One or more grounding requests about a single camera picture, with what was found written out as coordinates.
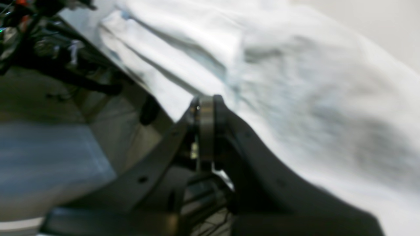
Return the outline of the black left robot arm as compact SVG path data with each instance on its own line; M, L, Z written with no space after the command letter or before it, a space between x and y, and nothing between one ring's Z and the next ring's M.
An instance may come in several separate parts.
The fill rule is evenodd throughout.
M121 83L93 79L117 68L59 16L64 9L79 8L96 10L93 0L2 0L1 75L19 64L66 85L120 94Z

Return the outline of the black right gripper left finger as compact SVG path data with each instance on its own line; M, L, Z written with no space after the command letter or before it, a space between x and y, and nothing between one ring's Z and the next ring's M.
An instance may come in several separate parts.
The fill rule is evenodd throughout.
M193 174L178 160L187 146L196 106L141 161L104 187L53 208L40 232L48 236L186 236L191 228L180 215Z

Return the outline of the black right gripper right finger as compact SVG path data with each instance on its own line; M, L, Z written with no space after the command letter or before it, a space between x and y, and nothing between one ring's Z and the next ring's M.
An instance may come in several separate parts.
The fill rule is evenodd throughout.
M217 170L234 186L232 236L382 236L372 214L304 180L253 129L214 99Z

